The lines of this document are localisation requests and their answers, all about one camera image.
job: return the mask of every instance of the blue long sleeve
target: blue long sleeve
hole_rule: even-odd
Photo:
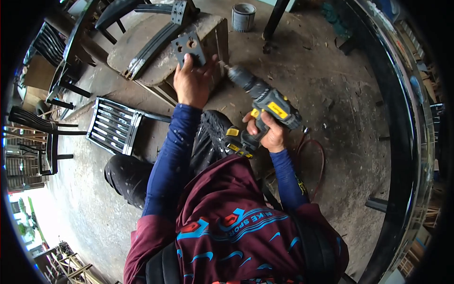
[[[293,164],[287,149],[279,153],[270,153],[276,170],[277,185],[279,187],[279,197],[284,209],[293,210],[300,205],[308,203],[309,200],[303,195],[298,185],[298,180],[293,169]]]
[[[189,162],[202,110],[178,104],[167,137],[153,166],[142,216],[162,215],[174,221],[179,197],[189,182]]]

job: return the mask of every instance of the hand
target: hand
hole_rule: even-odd
[[[285,149],[284,146],[284,129],[282,126],[277,124],[274,118],[263,111],[260,113],[260,117],[263,122],[270,127],[268,133],[262,137],[260,143],[263,147],[267,148],[270,153],[279,153]],[[245,117],[243,117],[243,122],[247,122],[247,131],[250,135],[255,135],[258,133],[258,129],[255,126],[255,118],[251,115],[251,112],[248,112]]]
[[[208,82],[211,80],[217,55],[207,60],[201,68],[193,68],[194,59],[189,53],[184,55],[184,65],[177,65],[173,77],[173,88],[177,92],[178,103],[203,109],[208,100]]]

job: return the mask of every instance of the tire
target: tire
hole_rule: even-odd
[[[46,105],[46,103],[43,100],[38,101],[35,107],[35,111],[37,115],[42,115],[45,114],[50,110],[50,107]],[[48,120],[50,118],[50,114],[47,114],[43,117],[43,119]]]

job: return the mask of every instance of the person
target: person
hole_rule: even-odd
[[[154,165],[116,155],[105,167],[110,185],[143,210],[131,233],[123,283],[148,283],[147,262],[172,243],[181,283],[303,283],[311,259],[304,258],[290,212],[326,236],[337,283],[348,264],[347,246],[298,185],[284,129],[261,113],[270,128],[261,144],[276,170],[282,212],[267,207],[248,159],[224,147],[230,120],[202,111],[216,59],[193,68],[186,54],[183,67],[178,65],[173,79],[178,104]],[[250,134],[257,133],[250,113],[243,122]]]

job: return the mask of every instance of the cordless drill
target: cordless drill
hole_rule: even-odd
[[[241,157],[252,158],[253,151],[260,146],[260,140],[269,129],[261,119],[260,114],[263,111],[267,111],[278,123],[291,130],[300,126],[301,116],[298,110],[277,89],[241,66],[224,65],[224,68],[227,69],[228,78],[253,98],[251,115],[256,119],[256,127],[259,131],[256,135],[250,135],[247,130],[240,133],[236,126],[232,126],[227,130],[224,138],[226,147]]]

